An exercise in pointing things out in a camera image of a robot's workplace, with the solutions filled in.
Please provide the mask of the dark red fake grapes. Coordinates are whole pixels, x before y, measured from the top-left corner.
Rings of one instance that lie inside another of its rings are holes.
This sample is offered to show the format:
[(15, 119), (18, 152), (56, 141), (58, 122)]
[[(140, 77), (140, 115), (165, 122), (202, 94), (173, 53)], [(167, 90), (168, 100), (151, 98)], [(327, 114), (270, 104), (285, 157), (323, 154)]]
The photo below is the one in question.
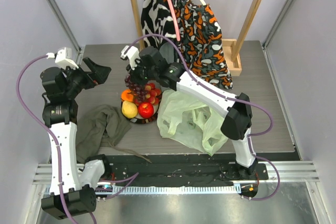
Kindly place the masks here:
[(145, 89), (145, 86), (132, 82), (129, 74), (126, 75), (124, 82), (125, 86), (130, 89), (130, 93), (137, 99), (137, 101), (144, 102), (146, 100), (148, 91)]

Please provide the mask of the orange fake fruit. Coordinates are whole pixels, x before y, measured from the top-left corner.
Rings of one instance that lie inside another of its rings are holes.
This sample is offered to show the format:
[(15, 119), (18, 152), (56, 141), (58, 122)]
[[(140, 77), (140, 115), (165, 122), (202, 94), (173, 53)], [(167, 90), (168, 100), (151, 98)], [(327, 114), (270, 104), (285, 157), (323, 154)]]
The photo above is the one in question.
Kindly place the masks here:
[(133, 100), (134, 100), (133, 92), (130, 89), (124, 90), (121, 93), (121, 100), (122, 101), (133, 102)]

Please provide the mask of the red fake apple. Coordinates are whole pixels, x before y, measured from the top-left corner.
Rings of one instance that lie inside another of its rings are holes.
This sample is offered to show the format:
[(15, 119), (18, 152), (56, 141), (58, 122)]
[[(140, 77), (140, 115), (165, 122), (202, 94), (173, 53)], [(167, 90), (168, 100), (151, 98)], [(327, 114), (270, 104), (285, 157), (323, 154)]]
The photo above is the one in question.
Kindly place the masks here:
[(148, 119), (154, 114), (154, 106), (149, 102), (142, 102), (138, 106), (138, 114), (142, 118)]

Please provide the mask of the yellow fake fruit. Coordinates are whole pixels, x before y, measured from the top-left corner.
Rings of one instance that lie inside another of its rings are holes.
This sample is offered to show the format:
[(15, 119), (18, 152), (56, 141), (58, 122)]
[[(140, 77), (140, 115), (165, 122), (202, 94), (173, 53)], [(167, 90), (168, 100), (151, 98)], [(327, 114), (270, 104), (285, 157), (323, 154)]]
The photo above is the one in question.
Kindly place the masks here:
[(132, 119), (137, 116), (138, 107), (133, 102), (123, 101), (121, 111), (126, 118)]

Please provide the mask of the avocado print plastic bag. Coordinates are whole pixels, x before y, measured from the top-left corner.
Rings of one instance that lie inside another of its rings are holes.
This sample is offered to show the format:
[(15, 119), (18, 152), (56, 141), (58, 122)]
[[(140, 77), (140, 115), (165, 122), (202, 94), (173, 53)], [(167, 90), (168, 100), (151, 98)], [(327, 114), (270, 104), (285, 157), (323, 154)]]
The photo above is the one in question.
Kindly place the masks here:
[(224, 119), (191, 95), (165, 90), (158, 108), (157, 126), (162, 138), (214, 155), (227, 141), (221, 132)]

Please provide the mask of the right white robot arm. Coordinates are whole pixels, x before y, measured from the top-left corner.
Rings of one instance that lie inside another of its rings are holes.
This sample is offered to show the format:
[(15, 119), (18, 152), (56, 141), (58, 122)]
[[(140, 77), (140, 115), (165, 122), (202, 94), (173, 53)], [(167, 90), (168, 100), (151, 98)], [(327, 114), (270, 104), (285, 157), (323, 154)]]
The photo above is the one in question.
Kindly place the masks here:
[(239, 177), (250, 179), (256, 174), (258, 161), (248, 140), (252, 118), (249, 96), (235, 96), (197, 77), (179, 62), (168, 63), (154, 47), (139, 51), (135, 46), (125, 46), (120, 57), (129, 62), (126, 70), (132, 83), (145, 86), (156, 81), (162, 87), (192, 95), (215, 110), (223, 118), (220, 131), (233, 142)]

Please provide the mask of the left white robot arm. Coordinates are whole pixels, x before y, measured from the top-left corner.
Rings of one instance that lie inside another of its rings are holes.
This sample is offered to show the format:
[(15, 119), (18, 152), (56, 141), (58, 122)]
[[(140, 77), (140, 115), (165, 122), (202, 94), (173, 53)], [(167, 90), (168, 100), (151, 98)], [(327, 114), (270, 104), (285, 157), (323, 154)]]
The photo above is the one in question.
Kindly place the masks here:
[(50, 195), (41, 200), (42, 210), (58, 220), (96, 209), (95, 189), (99, 181), (107, 181), (112, 169), (105, 155), (90, 156), (82, 173), (76, 159), (78, 105), (76, 96), (83, 90), (105, 83), (111, 68), (85, 58), (89, 71), (81, 67), (51, 67), (40, 74), (45, 93), (44, 126), (51, 144), (52, 179)]

